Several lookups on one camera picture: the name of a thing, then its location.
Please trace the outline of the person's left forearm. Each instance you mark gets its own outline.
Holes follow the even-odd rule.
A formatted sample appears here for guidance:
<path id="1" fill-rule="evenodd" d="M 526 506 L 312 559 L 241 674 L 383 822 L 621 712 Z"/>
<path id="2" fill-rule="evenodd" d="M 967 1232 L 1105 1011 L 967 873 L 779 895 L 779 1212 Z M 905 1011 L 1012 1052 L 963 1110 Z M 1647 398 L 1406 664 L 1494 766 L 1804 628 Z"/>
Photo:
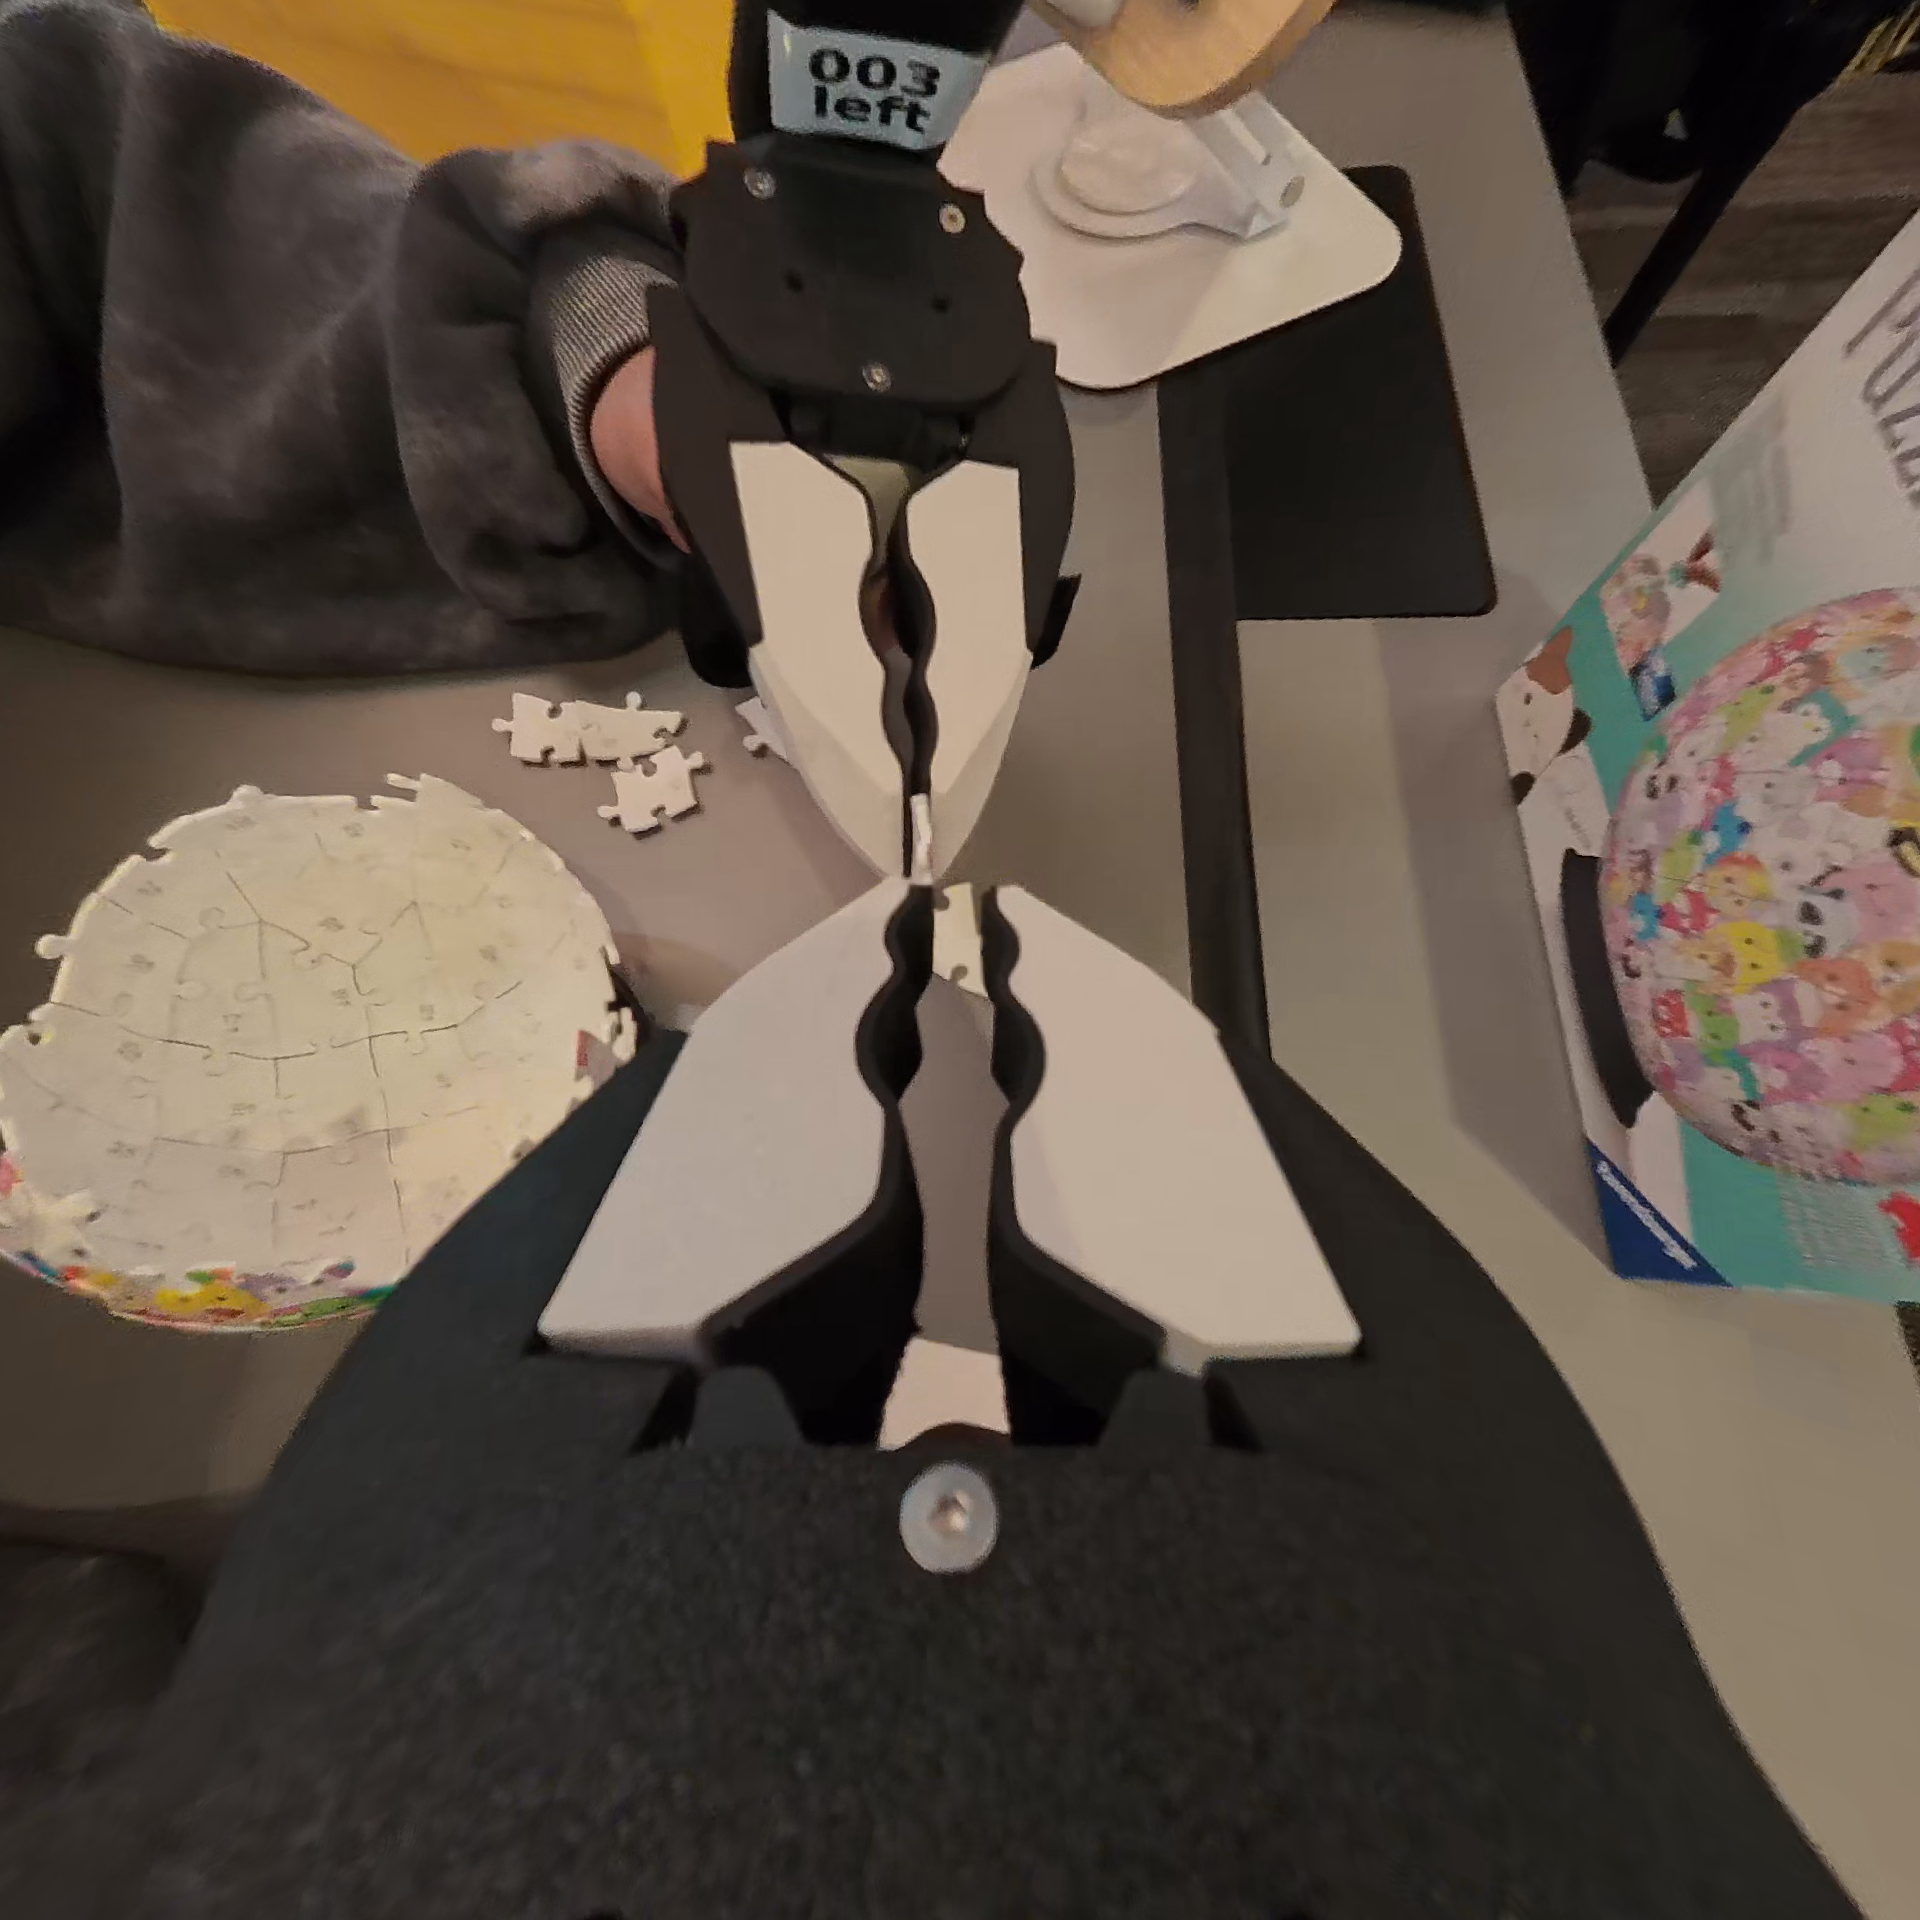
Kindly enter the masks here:
<path id="1" fill-rule="evenodd" d="M 587 454 L 668 188 L 621 145 L 409 166 L 141 5 L 5 5 L 0 617 L 228 674 L 676 633 L 681 544 Z"/>

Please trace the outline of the black table divider strip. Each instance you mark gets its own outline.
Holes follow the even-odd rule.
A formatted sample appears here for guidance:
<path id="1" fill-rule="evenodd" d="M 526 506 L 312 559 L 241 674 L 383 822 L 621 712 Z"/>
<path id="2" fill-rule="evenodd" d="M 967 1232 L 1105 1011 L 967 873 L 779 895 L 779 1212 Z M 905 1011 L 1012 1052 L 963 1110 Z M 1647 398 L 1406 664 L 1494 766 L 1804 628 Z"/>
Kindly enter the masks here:
<path id="1" fill-rule="evenodd" d="M 1271 1052 L 1237 617 L 1195 603 L 1164 628 L 1164 644 L 1177 644 L 1187 1000 L 1212 1017 L 1226 1051 Z"/>

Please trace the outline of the colourful puzzle ball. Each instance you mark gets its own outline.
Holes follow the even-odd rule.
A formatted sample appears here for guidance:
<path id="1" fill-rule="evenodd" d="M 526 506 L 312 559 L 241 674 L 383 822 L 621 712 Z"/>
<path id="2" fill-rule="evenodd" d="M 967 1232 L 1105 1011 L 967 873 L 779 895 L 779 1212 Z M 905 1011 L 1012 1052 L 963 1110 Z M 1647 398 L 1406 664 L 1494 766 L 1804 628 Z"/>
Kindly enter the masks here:
<path id="1" fill-rule="evenodd" d="M 241 788 L 43 957 L 0 1037 L 0 1257 L 167 1337 L 368 1314 L 621 1068 L 601 907 L 443 774 Z"/>

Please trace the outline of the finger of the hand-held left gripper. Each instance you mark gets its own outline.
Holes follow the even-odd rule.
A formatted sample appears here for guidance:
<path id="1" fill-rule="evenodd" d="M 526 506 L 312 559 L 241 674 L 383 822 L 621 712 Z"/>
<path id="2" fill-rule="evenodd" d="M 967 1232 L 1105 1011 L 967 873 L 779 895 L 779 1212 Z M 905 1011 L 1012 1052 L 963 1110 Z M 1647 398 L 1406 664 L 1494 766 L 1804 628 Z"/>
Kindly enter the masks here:
<path id="1" fill-rule="evenodd" d="M 1022 475 L 963 462 L 905 497 L 905 565 L 928 596 L 914 660 L 914 833 L 928 878 L 967 853 L 1033 685 L 1022 633 Z"/>
<path id="2" fill-rule="evenodd" d="M 922 878 L 905 748 L 889 738 L 889 660 L 873 582 L 914 467 L 799 448 L 729 448 L 759 633 L 742 674 L 807 802 L 877 873 Z"/>

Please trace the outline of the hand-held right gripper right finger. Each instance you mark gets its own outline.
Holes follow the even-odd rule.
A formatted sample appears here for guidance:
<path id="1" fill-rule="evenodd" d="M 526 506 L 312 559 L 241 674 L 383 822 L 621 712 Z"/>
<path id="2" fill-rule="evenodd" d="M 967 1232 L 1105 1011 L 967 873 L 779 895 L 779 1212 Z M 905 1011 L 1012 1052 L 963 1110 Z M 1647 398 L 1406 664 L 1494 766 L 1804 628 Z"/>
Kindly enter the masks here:
<path id="1" fill-rule="evenodd" d="M 1355 1360 L 1355 1313 L 1222 1032 L 1033 889 L 976 907 L 995 990 L 995 1328 L 1033 1375 Z"/>

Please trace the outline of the puzzle box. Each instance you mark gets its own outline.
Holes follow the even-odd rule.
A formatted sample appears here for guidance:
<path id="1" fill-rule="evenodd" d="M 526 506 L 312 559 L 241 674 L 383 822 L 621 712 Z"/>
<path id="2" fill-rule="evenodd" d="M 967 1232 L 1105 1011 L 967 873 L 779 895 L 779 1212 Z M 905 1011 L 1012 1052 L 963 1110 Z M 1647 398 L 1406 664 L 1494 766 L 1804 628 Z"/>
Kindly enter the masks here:
<path id="1" fill-rule="evenodd" d="M 1496 685 L 1619 1281 L 1920 1304 L 1920 226 Z"/>

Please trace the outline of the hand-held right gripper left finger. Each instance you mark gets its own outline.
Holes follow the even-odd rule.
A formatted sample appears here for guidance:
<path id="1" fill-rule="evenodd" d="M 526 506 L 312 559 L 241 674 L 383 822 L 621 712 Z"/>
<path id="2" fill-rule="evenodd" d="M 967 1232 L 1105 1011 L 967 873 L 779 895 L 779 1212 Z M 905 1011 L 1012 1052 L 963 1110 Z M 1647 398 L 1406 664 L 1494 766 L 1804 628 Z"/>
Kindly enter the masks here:
<path id="1" fill-rule="evenodd" d="M 873 1364 L 922 1304 L 928 889 L 860 907 L 742 971 L 681 1037 L 540 1339 L 668 1364 Z"/>

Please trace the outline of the yellow object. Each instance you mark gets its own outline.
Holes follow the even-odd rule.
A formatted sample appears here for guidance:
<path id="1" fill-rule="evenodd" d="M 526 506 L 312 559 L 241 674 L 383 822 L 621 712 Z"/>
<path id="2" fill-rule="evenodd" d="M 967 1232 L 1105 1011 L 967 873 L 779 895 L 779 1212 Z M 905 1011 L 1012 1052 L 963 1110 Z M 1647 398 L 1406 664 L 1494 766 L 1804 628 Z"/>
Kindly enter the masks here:
<path id="1" fill-rule="evenodd" d="M 729 0 L 154 0 L 404 162 L 628 145 L 676 177 L 729 133 Z"/>

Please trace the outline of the black mat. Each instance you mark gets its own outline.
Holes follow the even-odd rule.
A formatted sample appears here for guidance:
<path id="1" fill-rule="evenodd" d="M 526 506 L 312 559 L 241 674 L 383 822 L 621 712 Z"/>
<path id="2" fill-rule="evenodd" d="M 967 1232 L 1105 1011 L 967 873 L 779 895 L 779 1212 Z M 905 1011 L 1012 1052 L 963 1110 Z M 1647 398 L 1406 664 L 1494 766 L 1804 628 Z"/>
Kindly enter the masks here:
<path id="1" fill-rule="evenodd" d="M 1496 603 L 1406 166 L 1350 166 L 1398 267 L 1157 382 L 1164 609 L 1483 617 Z"/>

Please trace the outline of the person's left hand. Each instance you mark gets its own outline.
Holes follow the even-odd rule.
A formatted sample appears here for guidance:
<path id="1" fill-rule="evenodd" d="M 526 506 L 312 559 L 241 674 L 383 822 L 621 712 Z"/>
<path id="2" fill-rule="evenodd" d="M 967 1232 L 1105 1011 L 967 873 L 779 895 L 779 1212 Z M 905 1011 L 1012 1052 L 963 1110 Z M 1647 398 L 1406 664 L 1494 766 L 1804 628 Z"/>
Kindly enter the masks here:
<path id="1" fill-rule="evenodd" d="M 587 412 L 587 454 L 601 467 L 601 488 L 621 493 L 628 519 L 640 519 L 654 535 L 668 535 L 681 559 L 681 527 L 676 527 L 676 497 L 668 497 L 668 475 L 655 475 L 655 353 L 638 353 L 594 412 Z"/>

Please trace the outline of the white stand base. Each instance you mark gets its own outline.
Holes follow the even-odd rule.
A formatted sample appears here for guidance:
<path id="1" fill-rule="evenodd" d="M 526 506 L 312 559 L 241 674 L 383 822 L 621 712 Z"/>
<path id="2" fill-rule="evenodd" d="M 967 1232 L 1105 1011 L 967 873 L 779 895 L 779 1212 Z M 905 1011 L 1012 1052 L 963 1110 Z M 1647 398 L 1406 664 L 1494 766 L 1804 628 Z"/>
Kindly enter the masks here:
<path id="1" fill-rule="evenodd" d="M 1157 122 L 1073 46 L 987 72 L 941 184 L 1022 255 L 1073 386 L 1146 386 L 1406 262 L 1406 227 L 1274 102 Z"/>

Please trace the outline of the person's dark grey hoodie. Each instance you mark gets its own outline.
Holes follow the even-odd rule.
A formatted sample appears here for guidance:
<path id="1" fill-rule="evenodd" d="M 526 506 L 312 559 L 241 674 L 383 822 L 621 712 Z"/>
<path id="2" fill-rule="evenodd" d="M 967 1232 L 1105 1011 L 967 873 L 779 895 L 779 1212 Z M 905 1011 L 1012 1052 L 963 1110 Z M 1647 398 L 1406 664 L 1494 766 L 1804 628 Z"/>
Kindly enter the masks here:
<path id="1" fill-rule="evenodd" d="M 121 1544 L 0 1544 L 5 1912 L 128 1912 L 128 1760 L 192 1646 L 265 1646 L 289 1598 L 241 1553 L 203 1598 Z"/>

